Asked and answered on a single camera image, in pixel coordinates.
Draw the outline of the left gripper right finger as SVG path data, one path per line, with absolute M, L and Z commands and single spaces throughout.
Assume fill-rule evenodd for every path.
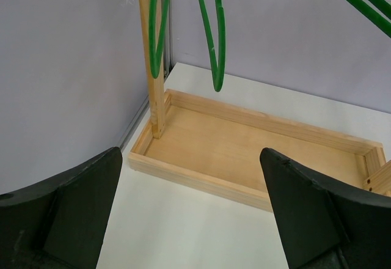
M 260 165 L 289 268 L 390 268 L 390 198 L 264 148 Z

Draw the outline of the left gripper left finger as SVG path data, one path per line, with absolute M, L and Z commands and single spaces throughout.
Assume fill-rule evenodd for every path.
M 1 195 L 1 268 L 95 268 L 123 163 L 111 147 Z

